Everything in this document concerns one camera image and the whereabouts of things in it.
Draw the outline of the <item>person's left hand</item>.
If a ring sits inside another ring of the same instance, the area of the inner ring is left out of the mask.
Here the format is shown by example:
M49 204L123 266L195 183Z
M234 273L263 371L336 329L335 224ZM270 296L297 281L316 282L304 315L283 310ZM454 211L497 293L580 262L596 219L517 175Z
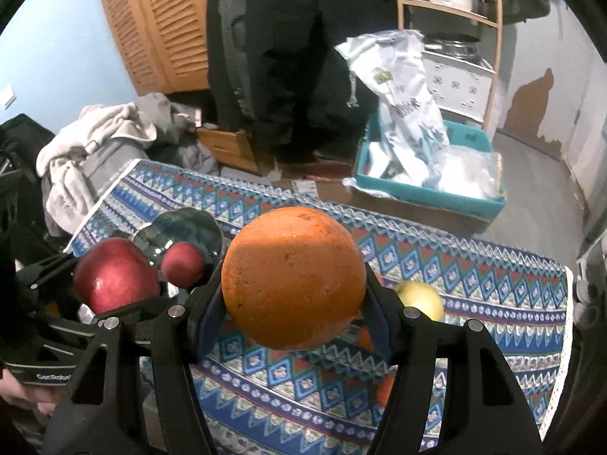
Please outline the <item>person's left hand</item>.
M17 400L33 404L44 415L52 414L59 401L55 390L22 384L8 374L1 379L1 397L9 404Z

